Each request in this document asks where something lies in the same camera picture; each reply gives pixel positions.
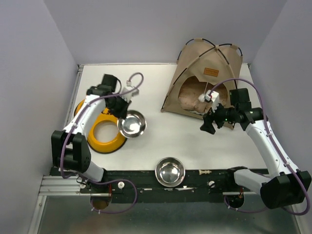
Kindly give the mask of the white fluffy pet cushion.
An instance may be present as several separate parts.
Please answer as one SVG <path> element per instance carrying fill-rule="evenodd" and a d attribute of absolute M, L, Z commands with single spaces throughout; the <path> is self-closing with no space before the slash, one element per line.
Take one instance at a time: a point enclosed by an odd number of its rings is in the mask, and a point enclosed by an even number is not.
<path fill-rule="evenodd" d="M 178 101 L 181 108 L 198 115 L 207 113 L 212 103 L 201 102 L 199 99 L 202 94 L 206 94 L 207 91 L 211 90 L 216 84 L 201 82 L 196 76 L 186 79 L 178 94 Z"/>

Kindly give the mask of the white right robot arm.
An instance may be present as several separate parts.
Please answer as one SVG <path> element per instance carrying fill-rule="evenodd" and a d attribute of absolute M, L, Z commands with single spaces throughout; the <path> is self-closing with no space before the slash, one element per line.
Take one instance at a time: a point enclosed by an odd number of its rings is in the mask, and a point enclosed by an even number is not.
<path fill-rule="evenodd" d="M 245 187 L 260 195 L 269 209 L 282 208 L 302 203 L 306 200 L 312 178 L 309 172 L 301 171 L 292 162 L 274 136 L 269 122 L 260 107 L 252 107 L 248 89 L 230 91 L 230 108 L 225 108 L 219 93 L 208 90 L 200 97 L 209 102 L 211 107 L 203 116 L 202 131 L 215 133 L 213 125 L 222 128 L 225 123 L 240 124 L 243 131 L 251 138 L 262 156 L 269 175 L 259 175 L 246 167 L 230 168 L 230 176 L 225 177 L 224 185 L 230 191 Z"/>

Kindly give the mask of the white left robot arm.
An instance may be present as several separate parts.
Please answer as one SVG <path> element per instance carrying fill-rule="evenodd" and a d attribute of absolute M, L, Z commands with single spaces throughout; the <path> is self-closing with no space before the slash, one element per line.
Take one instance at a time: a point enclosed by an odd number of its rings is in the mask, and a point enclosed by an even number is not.
<path fill-rule="evenodd" d="M 105 108 L 116 118 L 126 117 L 130 103 L 114 93 L 119 82 L 117 77 L 105 74 L 101 84 L 87 90 L 85 101 L 71 122 L 51 135 L 53 165 L 60 168 L 62 177 L 69 177 L 64 170 L 79 173 L 92 181 L 91 186 L 98 193 L 107 189 L 108 180 L 104 178 L 105 169 L 91 160 L 87 137 Z"/>

